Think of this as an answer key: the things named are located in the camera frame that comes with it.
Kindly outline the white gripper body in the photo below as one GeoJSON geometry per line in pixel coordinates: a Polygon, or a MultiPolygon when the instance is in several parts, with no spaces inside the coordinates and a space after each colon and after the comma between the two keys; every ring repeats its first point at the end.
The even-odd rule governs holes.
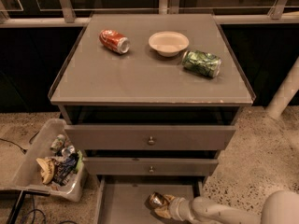
{"type": "Polygon", "coordinates": [[[190,221],[193,222],[190,202],[184,198],[176,197],[168,205],[168,210],[171,218],[179,221],[190,221]]]}

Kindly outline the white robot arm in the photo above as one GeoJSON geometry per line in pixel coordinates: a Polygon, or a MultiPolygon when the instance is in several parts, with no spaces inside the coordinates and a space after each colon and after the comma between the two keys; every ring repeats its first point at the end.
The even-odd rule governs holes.
{"type": "Polygon", "coordinates": [[[272,193],[260,214],[216,203],[203,196],[187,200],[153,192],[149,203],[158,217],[191,224],[299,224],[299,195],[287,190],[272,193]]]}

